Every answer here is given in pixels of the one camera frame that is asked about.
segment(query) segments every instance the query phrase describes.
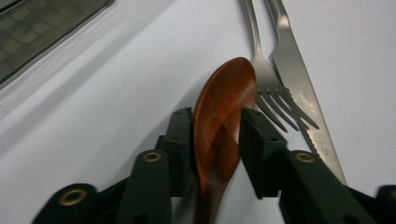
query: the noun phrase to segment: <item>spoon handle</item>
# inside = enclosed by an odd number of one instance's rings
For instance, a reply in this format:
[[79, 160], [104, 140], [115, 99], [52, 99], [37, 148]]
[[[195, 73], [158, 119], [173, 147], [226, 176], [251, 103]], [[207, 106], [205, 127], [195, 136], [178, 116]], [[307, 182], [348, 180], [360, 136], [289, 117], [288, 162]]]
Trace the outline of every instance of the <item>spoon handle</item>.
[[220, 202], [225, 186], [211, 186], [209, 183], [200, 183], [195, 207], [194, 224], [214, 224], [219, 211]]

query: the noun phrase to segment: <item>knife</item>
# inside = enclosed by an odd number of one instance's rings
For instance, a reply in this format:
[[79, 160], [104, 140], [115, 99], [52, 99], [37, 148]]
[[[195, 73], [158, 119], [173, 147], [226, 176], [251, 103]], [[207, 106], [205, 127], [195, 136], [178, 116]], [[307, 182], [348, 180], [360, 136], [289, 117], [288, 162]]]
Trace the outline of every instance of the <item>knife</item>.
[[274, 63], [280, 78], [290, 91], [294, 102], [319, 126], [319, 129], [308, 130], [300, 127], [304, 139], [311, 151], [316, 153], [340, 182], [346, 185], [347, 181], [332, 144], [318, 98], [290, 28], [288, 14], [281, 0], [267, 0], [267, 5], [277, 32], [278, 45], [274, 52]]

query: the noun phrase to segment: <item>white surface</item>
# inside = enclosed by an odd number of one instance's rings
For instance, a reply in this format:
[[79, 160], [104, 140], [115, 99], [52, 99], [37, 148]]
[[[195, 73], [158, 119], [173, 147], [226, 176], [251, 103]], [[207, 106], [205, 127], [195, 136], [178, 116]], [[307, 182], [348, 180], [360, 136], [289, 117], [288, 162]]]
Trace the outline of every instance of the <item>white surface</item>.
[[[254, 5], [269, 55], [274, 29]], [[284, 5], [348, 185], [374, 196], [396, 184], [396, 2]], [[0, 91], [0, 223], [31, 222], [69, 184], [123, 179], [217, 67], [251, 57], [250, 43], [238, 0], [116, 0]], [[283, 223], [276, 203], [256, 200], [239, 166], [218, 223]], [[190, 222], [187, 204], [175, 223]]]

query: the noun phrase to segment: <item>brass screw insert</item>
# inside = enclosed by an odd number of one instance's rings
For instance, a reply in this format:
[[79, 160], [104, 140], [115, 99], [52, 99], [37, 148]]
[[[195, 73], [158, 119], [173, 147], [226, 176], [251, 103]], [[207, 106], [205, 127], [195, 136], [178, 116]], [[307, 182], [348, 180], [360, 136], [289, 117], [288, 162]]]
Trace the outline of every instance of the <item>brass screw insert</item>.
[[390, 196], [396, 200], [396, 189], [394, 189], [393, 191], [390, 192]]
[[63, 206], [71, 206], [82, 202], [87, 197], [87, 191], [85, 189], [72, 189], [62, 195], [59, 200], [59, 204]]
[[303, 161], [303, 162], [314, 162], [315, 161], [314, 157], [312, 157], [311, 155], [309, 155], [307, 153], [303, 153], [303, 152], [297, 153], [296, 158], [297, 158], [297, 160]]
[[144, 157], [145, 161], [159, 161], [161, 159], [161, 154], [158, 152], [150, 152], [148, 154], [145, 155]]

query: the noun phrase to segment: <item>wooden spoon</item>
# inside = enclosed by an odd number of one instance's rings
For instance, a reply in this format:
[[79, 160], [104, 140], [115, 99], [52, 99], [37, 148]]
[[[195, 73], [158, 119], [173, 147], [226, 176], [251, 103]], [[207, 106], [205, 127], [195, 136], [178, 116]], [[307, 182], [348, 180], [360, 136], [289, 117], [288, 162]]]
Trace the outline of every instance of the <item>wooden spoon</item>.
[[245, 58], [223, 64], [206, 82], [192, 125], [199, 192], [195, 224], [212, 224], [224, 191], [239, 163], [238, 135], [242, 107], [256, 99], [254, 68]]

